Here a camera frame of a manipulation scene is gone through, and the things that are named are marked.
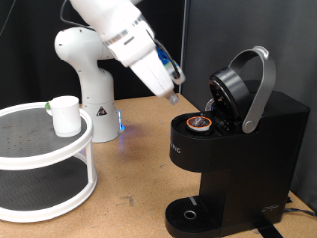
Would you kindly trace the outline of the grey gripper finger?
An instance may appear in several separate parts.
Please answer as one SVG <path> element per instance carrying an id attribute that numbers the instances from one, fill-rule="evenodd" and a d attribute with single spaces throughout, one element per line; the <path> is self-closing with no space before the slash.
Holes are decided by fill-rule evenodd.
<path id="1" fill-rule="evenodd" d="M 169 94 L 167 94 L 165 96 L 165 98 L 172 104 L 172 105 L 176 105 L 180 99 L 178 97 L 178 95 L 175 92 L 171 92 Z"/>

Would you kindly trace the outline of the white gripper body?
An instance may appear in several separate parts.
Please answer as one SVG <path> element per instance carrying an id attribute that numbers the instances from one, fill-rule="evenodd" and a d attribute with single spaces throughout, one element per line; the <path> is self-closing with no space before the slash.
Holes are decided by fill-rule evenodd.
<path id="1" fill-rule="evenodd" d="M 155 96 L 173 94 L 173 83 L 155 48 L 131 49 L 129 68 Z"/>

